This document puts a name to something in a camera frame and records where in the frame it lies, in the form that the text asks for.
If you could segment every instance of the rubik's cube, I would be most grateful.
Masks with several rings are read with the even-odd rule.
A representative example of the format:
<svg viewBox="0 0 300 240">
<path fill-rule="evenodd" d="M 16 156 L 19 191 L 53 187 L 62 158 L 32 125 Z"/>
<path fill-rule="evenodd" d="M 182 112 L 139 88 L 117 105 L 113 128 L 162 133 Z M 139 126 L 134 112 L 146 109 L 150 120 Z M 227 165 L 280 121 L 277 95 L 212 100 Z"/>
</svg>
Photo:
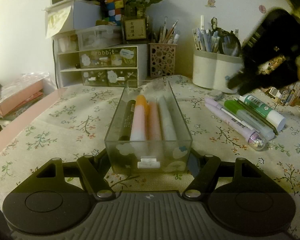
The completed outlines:
<svg viewBox="0 0 300 240">
<path fill-rule="evenodd" d="M 116 22 L 121 26 L 121 16 L 123 16 L 123 0 L 105 0 L 109 13 L 109 22 Z"/>
</svg>

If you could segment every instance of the blue flower sticker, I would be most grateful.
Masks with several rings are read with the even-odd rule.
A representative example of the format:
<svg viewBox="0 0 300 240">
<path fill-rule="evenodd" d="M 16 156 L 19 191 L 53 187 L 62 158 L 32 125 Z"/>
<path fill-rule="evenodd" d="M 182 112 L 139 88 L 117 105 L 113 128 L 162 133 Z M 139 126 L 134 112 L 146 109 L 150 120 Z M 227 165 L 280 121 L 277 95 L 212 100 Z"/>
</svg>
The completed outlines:
<svg viewBox="0 0 300 240">
<path fill-rule="evenodd" d="M 187 151 L 188 149 L 187 149 L 186 146 L 182 146 L 182 147 L 179 147 L 179 150 L 180 150 L 181 152 L 185 152 L 185 151 Z"/>
</svg>

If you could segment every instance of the metal screw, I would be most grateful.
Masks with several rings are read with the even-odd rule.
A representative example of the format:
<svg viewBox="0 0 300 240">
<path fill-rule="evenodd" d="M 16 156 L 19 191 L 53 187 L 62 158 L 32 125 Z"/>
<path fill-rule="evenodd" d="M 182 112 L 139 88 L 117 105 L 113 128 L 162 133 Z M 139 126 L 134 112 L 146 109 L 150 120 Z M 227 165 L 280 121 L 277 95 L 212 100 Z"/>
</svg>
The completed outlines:
<svg viewBox="0 0 300 240">
<path fill-rule="evenodd" d="M 190 198 L 197 198 L 197 197 L 200 197 L 201 193 L 199 190 L 190 189 L 185 192 L 185 195 Z"/>
<path fill-rule="evenodd" d="M 112 191 L 108 189 L 99 190 L 97 196 L 101 198 L 107 198 L 112 196 Z"/>
</svg>

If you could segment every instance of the clear plastic tray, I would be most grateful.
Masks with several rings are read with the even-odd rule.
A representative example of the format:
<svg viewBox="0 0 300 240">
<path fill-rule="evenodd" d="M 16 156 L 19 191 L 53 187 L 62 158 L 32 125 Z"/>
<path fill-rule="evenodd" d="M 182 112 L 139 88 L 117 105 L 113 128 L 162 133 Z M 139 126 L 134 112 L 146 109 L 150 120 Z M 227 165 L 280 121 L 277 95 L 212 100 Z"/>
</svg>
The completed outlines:
<svg viewBox="0 0 300 240">
<path fill-rule="evenodd" d="M 104 49 L 122 44 L 120 26 L 99 25 L 76 31 L 80 51 L 91 49 Z"/>
<path fill-rule="evenodd" d="M 192 137 L 169 82 L 152 80 L 138 83 L 137 87 L 136 81 L 127 81 L 106 134 L 106 150 L 114 173 L 182 173 L 186 171 Z M 165 97 L 178 140 L 119 141 L 126 105 L 130 100 L 135 100 L 138 95 L 144 95 L 147 100 Z M 138 166 L 144 166 L 140 165 L 141 162 L 154 161 L 154 159 L 160 167 L 138 168 Z"/>
</svg>

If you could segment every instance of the round pad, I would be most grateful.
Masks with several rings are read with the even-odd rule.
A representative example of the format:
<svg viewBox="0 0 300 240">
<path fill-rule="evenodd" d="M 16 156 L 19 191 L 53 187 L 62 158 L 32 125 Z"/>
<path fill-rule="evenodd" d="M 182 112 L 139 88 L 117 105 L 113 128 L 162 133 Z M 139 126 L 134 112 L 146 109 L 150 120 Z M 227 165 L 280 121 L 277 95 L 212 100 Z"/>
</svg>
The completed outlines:
<svg viewBox="0 0 300 240">
<path fill-rule="evenodd" d="M 63 198 L 53 191 L 39 191 L 26 199 L 26 206 L 35 212 L 49 212 L 61 206 Z"/>
<path fill-rule="evenodd" d="M 295 203 L 287 193 L 264 193 L 253 185 L 217 188 L 208 207 L 223 227 L 241 235 L 266 236 L 286 230 L 295 214 Z"/>
<path fill-rule="evenodd" d="M 71 193 L 10 193 L 2 207 L 9 226 L 34 235 L 51 235 L 76 226 L 89 214 L 91 202 L 82 189 L 69 186 Z"/>
</svg>

